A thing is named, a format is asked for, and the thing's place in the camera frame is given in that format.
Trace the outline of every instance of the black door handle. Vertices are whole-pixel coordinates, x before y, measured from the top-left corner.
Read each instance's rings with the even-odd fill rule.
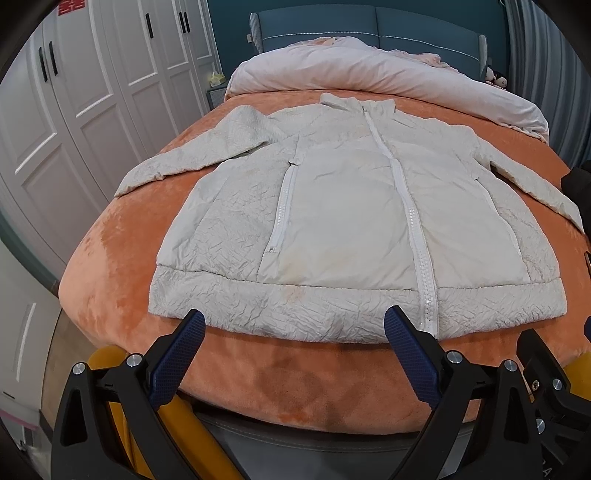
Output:
[[[152,22],[150,21],[150,14],[146,14],[146,25],[148,25],[148,33],[150,38],[154,38],[154,32],[152,31]]]
[[[187,33],[187,30],[184,27],[184,22],[183,22],[183,14],[181,12],[178,13],[178,17],[181,21],[181,28],[183,29],[183,33]]]
[[[43,72],[43,80],[47,83],[47,70],[45,69],[45,60],[43,59],[43,49],[39,47],[39,62],[41,63],[41,71]]]
[[[53,42],[49,42],[49,55],[51,57],[51,65],[53,66],[53,75],[57,75],[56,56],[53,54]]]
[[[185,16],[185,23],[187,24],[187,33],[191,33],[191,27],[189,27],[189,18],[187,17],[187,12],[184,13]]]

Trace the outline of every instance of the stuffed toy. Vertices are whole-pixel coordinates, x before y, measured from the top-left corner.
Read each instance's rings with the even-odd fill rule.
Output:
[[[507,79],[490,67],[486,68],[485,82],[501,90],[507,90]]]

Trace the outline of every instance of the white duvet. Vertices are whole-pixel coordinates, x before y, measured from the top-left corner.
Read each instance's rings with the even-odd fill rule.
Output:
[[[472,80],[435,57],[388,52],[353,37],[302,42],[243,62],[230,79],[226,98],[287,90],[387,93],[486,118],[548,143],[548,122],[535,104]]]

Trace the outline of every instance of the teal wall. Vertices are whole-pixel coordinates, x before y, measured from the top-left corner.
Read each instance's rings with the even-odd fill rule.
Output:
[[[493,68],[508,73],[508,32],[505,8],[499,0],[209,0],[213,32],[226,77],[253,55],[247,43],[248,15],[273,8],[311,4],[358,4],[415,12],[469,28],[486,35]]]

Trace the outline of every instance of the blue headboard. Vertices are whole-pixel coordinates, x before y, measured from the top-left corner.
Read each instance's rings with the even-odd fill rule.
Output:
[[[426,15],[370,5],[304,5],[251,13],[256,53],[317,37],[357,37],[383,50],[437,53],[475,80],[489,63],[486,37]]]

